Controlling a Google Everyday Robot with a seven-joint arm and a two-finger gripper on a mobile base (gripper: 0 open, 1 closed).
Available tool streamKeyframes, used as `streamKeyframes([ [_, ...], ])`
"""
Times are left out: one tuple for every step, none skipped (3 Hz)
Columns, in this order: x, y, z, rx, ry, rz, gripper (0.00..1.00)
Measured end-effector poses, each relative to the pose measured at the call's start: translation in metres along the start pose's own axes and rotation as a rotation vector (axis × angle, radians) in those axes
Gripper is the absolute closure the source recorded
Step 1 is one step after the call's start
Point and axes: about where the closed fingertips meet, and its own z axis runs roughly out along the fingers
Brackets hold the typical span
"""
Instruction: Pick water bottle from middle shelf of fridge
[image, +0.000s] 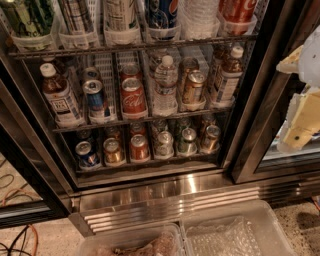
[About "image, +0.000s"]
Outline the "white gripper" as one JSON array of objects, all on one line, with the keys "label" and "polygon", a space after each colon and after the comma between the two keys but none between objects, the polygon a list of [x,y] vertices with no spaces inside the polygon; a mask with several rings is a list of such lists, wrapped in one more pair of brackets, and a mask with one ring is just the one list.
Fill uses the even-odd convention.
[{"label": "white gripper", "polygon": [[320,131],[320,25],[308,36],[303,46],[296,48],[280,61],[276,70],[297,73],[309,84],[306,93],[294,94],[286,120],[281,128],[277,150],[294,153],[301,150]]}]

